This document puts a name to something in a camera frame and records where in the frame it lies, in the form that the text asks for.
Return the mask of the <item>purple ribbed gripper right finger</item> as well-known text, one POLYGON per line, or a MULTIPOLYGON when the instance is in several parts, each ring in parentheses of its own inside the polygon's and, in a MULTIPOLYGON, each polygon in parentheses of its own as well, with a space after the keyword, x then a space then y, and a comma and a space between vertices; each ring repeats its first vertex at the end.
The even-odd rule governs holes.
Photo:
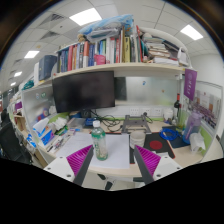
POLYGON ((136 158, 144 183, 152 183, 154 181, 154 172, 161 160, 161 157, 138 145, 134 147, 134 156, 136 158))

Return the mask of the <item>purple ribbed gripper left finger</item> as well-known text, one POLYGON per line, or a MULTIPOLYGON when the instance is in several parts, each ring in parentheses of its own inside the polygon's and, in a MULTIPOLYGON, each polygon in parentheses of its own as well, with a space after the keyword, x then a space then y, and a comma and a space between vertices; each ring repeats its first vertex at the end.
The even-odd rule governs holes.
POLYGON ((74 175, 74 183, 81 186, 93 157, 93 146, 89 145, 66 157, 74 175))

